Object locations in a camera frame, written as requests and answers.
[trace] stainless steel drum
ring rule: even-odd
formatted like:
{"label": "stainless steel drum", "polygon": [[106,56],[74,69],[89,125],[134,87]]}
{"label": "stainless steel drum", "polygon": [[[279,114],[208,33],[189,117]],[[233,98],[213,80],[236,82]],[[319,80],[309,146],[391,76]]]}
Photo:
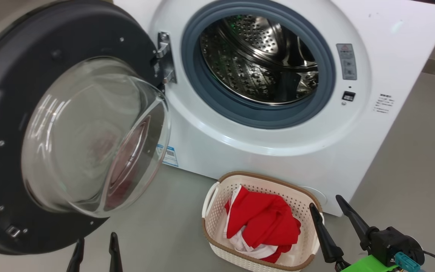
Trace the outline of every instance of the stainless steel drum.
{"label": "stainless steel drum", "polygon": [[304,43],[264,17],[226,17],[201,34],[201,51],[216,79],[253,102],[282,105],[309,97],[318,69]]}

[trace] red cloth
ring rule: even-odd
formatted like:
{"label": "red cloth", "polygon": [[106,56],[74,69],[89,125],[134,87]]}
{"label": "red cloth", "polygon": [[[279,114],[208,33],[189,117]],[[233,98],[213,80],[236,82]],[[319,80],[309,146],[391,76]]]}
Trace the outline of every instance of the red cloth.
{"label": "red cloth", "polygon": [[[230,212],[230,202],[225,205]],[[281,196],[250,192],[242,187],[231,205],[226,236],[233,237],[243,226],[243,239],[248,246],[260,244],[278,246],[264,261],[276,262],[298,242],[301,223],[293,217],[291,208]]]}

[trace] metal hinge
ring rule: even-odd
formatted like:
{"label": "metal hinge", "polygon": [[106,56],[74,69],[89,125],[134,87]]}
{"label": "metal hinge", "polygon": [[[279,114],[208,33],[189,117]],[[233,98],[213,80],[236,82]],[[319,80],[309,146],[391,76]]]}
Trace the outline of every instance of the metal hinge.
{"label": "metal hinge", "polygon": [[160,69],[162,69],[162,72],[164,73],[164,79],[162,83],[177,83],[169,33],[159,32],[157,41],[159,42],[159,50],[156,52],[156,57],[159,61]]}

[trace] brown basket rim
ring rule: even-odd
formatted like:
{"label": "brown basket rim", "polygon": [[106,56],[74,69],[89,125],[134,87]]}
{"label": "brown basket rim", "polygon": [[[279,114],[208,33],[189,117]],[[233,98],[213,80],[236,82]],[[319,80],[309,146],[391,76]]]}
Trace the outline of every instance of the brown basket rim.
{"label": "brown basket rim", "polygon": [[[315,205],[318,208],[318,210],[320,212],[323,212],[321,210],[320,202],[316,199],[315,196],[313,196],[312,193],[310,193],[309,191],[307,191],[307,190],[305,190],[303,188],[300,188],[300,187],[292,185],[292,184],[288,184],[288,183],[286,183],[284,181],[280,181],[279,179],[275,179],[275,178],[272,178],[272,177],[264,176],[264,175],[261,175],[261,174],[254,174],[254,173],[250,173],[250,172],[234,171],[234,172],[229,172],[228,174],[225,174],[217,182],[221,183],[222,181],[224,181],[225,179],[227,179],[227,178],[229,178],[231,176],[247,176],[247,177],[252,177],[252,178],[257,178],[257,179],[263,179],[265,181],[274,182],[276,184],[280,184],[280,185],[286,186],[286,187],[288,187],[290,189],[297,190],[297,191],[299,191],[301,193],[304,193],[305,195],[309,196],[313,200],[313,202],[315,203]],[[206,237],[207,241],[209,241],[213,246],[216,246],[216,247],[218,247],[218,248],[220,248],[220,249],[222,249],[222,250],[224,250],[224,251],[226,251],[228,253],[231,253],[233,255],[236,255],[236,256],[238,256],[240,258],[243,258],[243,259],[246,259],[248,261],[259,263],[260,265],[265,265],[265,266],[269,266],[269,267],[273,267],[273,268],[281,269],[281,270],[286,270],[286,271],[297,271],[297,270],[302,270],[305,267],[307,267],[311,263],[313,258],[315,258],[315,255],[312,254],[312,255],[309,256],[309,258],[307,258],[307,260],[305,260],[305,262],[303,262],[302,264],[297,265],[297,266],[285,266],[285,265],[279,265],[279,264],[274,264],[274,263],[270,263],[270,262],[265,262],[263,260],[259,260],[257,258],[253,258],[253,257],[250,257],[248,255],[244,255],[243,253],[237,252],[237,251],[235,251],[235,250],[233,250],[231,248],[223,246],[222,244],[214,241],[214,239],[212,239],[211,236],[207,233],[207,230],[206,230],[206,220],[204,218],[202,219],[202,229],[204,230],[204,236]]]}

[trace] beige basket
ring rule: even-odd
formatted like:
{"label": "beige basket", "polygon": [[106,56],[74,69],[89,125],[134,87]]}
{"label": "beige basket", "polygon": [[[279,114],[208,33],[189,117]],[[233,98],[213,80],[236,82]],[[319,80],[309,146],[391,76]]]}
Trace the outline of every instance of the beige basket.
{"label": "beige basket", "polygon": [[[302,223],[298,243],[293,245],[289,252],[283,253],[276,264],[235,251],[231,243],[223,237],[227,217],[224,204],[239,185],[252,192],[282,196],[290,205],[294,217]],[[310,203],[317,206],[323,217],[318,200],[300,187],[258,174],[231,172],[209,189],[204,200],[202,207],[204,236],[216,255],[244,269],[255,272],[299,271],[310,264],[319,249],[318,237],[309,210]]]}

